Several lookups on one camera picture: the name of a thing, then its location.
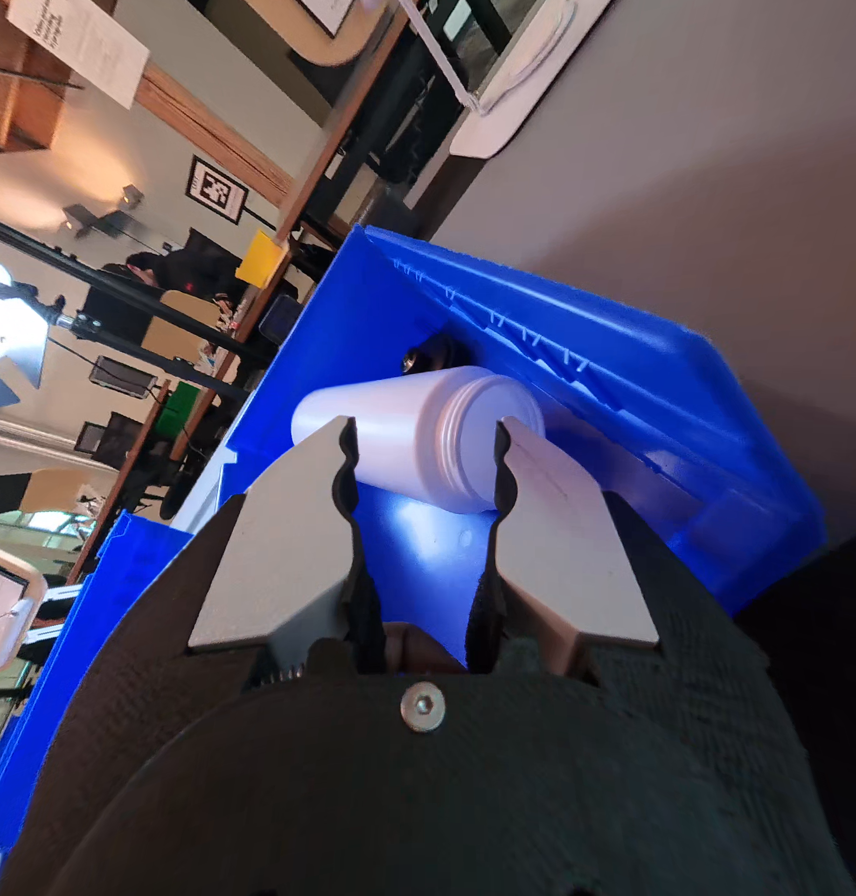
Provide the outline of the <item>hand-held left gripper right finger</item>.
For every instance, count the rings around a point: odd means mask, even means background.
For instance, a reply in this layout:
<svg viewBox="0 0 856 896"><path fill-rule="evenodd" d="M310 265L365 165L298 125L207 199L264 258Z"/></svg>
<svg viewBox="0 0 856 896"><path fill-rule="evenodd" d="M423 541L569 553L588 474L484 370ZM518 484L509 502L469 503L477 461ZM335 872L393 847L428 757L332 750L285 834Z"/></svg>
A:
<svg viewBox="0 0 856 896"><path fill-rule="evenodd" d="M466 628L466 666L489 674L507 638L564 676L590 646L657 649L660 635L596 480L514 417L497 424L498 512Z"/></svg>

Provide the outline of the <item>black bottle lid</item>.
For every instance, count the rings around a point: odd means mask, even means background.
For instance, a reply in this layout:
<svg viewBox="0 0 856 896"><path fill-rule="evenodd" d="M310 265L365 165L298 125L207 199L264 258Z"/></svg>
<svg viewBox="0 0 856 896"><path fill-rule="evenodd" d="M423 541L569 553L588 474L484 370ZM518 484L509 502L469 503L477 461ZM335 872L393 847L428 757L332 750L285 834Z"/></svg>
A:
<svg viewBox="0 0 856 896"><path fill-rule="evenodd" d="M468 346L445 332L437 332L404 354L401 375L418 375L473 364Z"/></svg>

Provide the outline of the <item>wooden sign board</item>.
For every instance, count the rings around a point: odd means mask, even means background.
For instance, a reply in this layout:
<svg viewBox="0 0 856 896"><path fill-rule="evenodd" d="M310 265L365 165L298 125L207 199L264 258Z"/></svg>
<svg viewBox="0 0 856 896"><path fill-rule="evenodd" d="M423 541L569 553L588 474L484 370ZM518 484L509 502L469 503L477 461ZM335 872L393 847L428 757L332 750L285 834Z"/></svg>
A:
<svg viewBox="0 0 856 896"><path fill-rule="evenodd" d="M331 39L298 1L247 1L254 13L304 60L323 67L352 62L365 50L388 1L355 1L337 36Z"/></svg>

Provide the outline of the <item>green crate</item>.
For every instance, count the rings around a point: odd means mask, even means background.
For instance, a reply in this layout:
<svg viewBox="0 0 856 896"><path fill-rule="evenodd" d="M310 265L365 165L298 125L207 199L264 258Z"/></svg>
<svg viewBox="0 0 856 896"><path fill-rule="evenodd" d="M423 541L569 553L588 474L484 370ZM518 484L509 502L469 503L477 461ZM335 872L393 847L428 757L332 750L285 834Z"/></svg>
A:
<svg viewBox="0 0 856 896"><path fill-rule="evenodd" d="M197 386L179 382L165 400L163 409L153 424L153 433L160 438L175 441L183 433L199 393Z"/></svg>

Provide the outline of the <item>yellow box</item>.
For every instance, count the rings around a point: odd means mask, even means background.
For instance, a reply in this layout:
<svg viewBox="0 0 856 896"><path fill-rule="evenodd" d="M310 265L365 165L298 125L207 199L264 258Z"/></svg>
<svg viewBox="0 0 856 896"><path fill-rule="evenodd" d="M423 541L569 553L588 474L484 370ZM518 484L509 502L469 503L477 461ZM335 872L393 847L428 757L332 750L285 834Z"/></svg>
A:
<svg viewBox="0 0 856 896"><path fill-rule="evenodd" d="M235 271L235 277L250 286L262 289L272 279L287 254L287 243L277 243L264 230L258 230Z"/></svg>

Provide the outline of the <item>wooden post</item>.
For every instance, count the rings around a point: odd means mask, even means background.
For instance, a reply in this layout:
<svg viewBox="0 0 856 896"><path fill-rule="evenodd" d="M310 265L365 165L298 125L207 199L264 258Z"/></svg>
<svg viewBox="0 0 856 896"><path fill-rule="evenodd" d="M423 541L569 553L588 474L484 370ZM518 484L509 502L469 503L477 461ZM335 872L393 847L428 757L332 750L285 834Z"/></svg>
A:
<svg viewBox="0 0 856 896"><path fill-rule="evenodd" d="M288 196L287 172L153 62L145 66L135 102L273 206Z"/></svg>

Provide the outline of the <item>black and white marker sign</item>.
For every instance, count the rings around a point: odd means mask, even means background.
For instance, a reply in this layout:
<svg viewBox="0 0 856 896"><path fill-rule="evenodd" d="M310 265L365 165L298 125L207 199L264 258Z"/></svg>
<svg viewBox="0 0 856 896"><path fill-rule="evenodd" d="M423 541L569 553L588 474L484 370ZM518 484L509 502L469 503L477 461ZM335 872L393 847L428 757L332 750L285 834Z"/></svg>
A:
<svg viewBox="0 0 856 896"><path fill-rule="evenodd" d="M234 226L247 209L250 189L198 155L188 170L185 196Z"/></svg>

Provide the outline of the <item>person's left hand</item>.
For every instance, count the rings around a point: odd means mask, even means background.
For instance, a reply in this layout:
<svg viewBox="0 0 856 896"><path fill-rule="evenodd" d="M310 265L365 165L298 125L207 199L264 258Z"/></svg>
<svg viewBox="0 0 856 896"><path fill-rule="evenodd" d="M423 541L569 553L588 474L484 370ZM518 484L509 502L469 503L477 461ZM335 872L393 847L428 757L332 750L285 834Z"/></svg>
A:
<svg viewBox="0 0 856 896"><path fill-rule="evenodd" d="M393 676L464 675L466 667L421 628L384 623L387 673Z"/></svg>

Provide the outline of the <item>dark blue pole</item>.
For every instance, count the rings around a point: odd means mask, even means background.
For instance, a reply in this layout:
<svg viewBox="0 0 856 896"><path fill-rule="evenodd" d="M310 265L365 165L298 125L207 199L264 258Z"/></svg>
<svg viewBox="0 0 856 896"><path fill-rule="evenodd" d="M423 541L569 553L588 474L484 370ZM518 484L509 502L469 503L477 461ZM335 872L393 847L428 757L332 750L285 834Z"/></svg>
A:
<svg viewBox="0 0 856 896"><path fill-rule="evenodd" d="M24 255L44 263L54 270L86 283L103 293L107 293L114 299L138 311L152 317L167 321L167 323L185 330L204 342L212 343L226 350L238 358L246 361L266 364L268 357L251 346L238 342L227 334L206 326L201 321L170 308L162 301L153 298L153 293L143 288L143 284L136 284L124 277L108 272L96 270L75 257L65 255L63 252L16 230L0 221L0 242Z"/></svg>

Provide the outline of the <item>white paper notice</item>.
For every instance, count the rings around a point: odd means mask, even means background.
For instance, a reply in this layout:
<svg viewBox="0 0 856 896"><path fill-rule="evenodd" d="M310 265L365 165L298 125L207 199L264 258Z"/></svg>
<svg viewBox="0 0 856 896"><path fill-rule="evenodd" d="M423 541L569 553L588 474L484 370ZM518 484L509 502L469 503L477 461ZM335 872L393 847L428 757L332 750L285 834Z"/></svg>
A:
<svg viewBox="0 0 856 896"><path fill-rule="evenodd" d="M11 1L8 21L126 109L149 50L92 1Z"/></svg>

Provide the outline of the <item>black light stand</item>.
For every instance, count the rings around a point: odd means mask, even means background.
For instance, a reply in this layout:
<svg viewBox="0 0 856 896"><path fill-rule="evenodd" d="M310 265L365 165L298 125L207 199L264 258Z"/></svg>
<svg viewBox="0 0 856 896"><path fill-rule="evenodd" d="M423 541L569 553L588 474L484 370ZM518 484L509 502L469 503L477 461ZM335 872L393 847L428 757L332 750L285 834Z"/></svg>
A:
<svg viewBox="0 0 856 896"><path fill-rule="evenodd" d="M120 352L147 364L152 364L168 375L173 375L183 381L210 390L225 399L244 402L250 396L250 393L241 387L198 371L190 362L184 359L164 357L121 339L105 330L97 319L83 315L79 315L76 318L69 317L55 307L45 306L36 298L24 295L21 295L20 298L46 323L70 331L81 341L95 342L107 347L109 350Z"/></svg>

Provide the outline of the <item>white plastic bottle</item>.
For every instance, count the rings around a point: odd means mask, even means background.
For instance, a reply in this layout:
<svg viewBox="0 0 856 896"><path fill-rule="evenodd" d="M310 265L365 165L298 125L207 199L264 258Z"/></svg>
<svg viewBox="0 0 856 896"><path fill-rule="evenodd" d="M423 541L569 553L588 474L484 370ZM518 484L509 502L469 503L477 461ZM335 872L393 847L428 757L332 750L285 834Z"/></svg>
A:
<svg viewBox="0 0 856 896"><path fill-rule="evenodd" d="M531 391L474 365L314 391L293 412L293 443L336 417L355 419L359 483L458 514L494 507L499 421L545 437Z"/></svg>

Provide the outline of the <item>blue plastic bin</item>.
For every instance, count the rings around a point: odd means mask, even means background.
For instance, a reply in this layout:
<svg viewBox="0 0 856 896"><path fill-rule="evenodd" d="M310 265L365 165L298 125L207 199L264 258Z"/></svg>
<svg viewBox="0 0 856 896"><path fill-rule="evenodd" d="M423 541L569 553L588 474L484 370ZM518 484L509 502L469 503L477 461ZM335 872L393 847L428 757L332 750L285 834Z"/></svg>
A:
<svg viewBox="0 0 856 896"><path fill-rule="evenodd" d="M223 441L219 504L325 387L398 378L444 332L526 385L547 438L631 505L725 613L825 543L819 502L704 337L541 276L368 228L345 240Z"/></svg>
<svg viewBox="0 0 856 896"><path fill-rule="evenodd" d="M191 539L127 513L113 525L30 698L0 742L0 855L17 841L43 761L82 678L141 593Z"/></svg>

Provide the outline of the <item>dark monitor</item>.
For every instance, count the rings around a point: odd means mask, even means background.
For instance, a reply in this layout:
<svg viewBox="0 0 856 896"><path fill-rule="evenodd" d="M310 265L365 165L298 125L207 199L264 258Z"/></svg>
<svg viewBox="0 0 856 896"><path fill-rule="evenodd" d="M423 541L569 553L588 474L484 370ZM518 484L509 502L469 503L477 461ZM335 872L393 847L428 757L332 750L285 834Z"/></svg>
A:
<svg viewBox="0 0 856 896"><path fill-rule="evenodd" d="M98 356L91 367L88 381L133 399L145 399L153 393L157 377L114 358Z"/></svg>

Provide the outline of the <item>white light panel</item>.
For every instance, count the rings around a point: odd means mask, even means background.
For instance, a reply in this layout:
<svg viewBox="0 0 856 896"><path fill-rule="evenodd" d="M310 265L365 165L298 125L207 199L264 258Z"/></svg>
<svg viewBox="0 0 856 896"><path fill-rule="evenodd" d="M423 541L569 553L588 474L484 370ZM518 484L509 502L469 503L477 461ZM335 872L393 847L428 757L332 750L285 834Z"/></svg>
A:
<svg viewBox="0 0 856 896"><path fill-rule="evenodd" d="M51 321L49 308L38 300L38 289L15 280L0 263L0 361L11 361L35 389L42 383ZM0 409L19 401L0 378Z"/></svg>

